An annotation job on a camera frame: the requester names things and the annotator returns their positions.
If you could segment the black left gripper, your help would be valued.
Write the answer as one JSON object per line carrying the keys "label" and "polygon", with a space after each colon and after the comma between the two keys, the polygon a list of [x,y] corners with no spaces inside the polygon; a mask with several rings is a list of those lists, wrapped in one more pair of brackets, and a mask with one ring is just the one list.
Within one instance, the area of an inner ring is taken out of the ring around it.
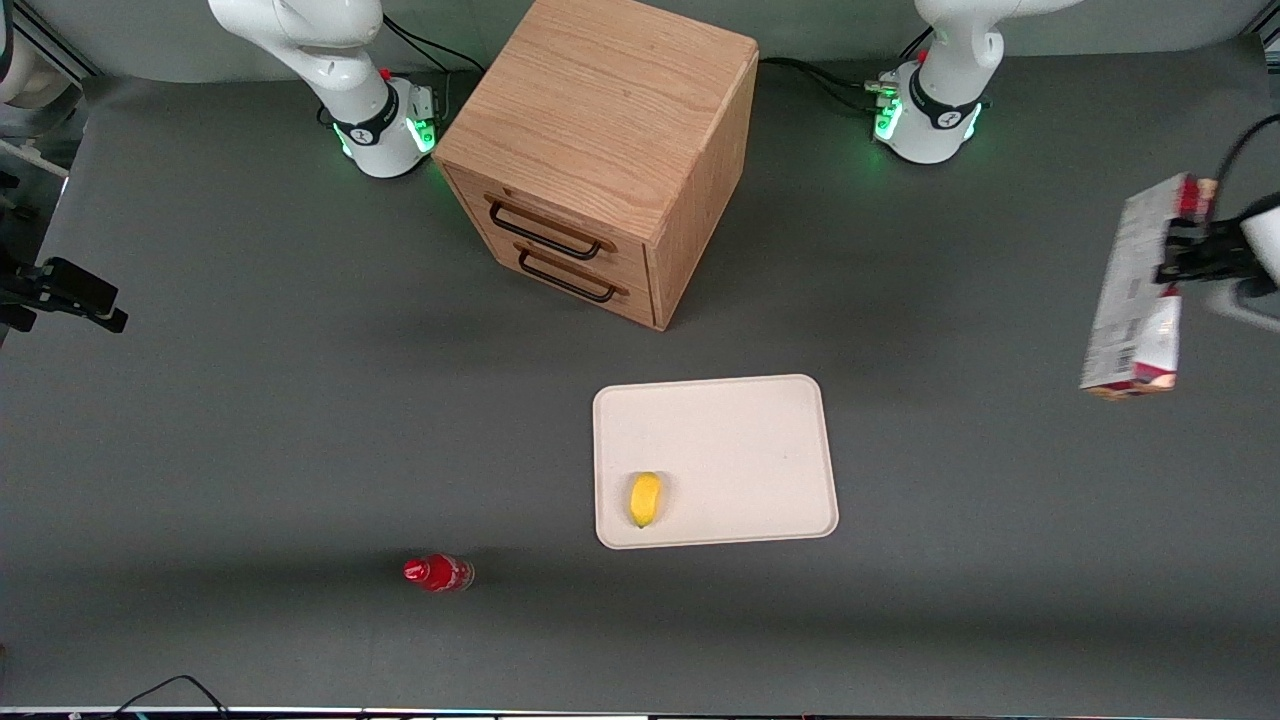
{"label": "black left gripper", "polygon": [[1244,217],[1208,223],[1176,218],[1167,225],[1155,282],[1256,281],[1260,260],[1243,229]]}

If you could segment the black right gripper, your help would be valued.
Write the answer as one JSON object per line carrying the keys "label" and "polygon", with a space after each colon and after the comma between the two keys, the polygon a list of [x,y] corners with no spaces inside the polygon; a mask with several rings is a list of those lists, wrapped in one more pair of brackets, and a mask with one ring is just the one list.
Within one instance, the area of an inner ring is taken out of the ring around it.
{"label": "black right gripper", "polygon": [[1,255],[1,323],[28,333],[37,311],[79,316],[105,331],[120,334],[129,319],[116,307],[118,287],[65,260],[50,258],[36,274],[36,287],[26,275],[27,265]]}

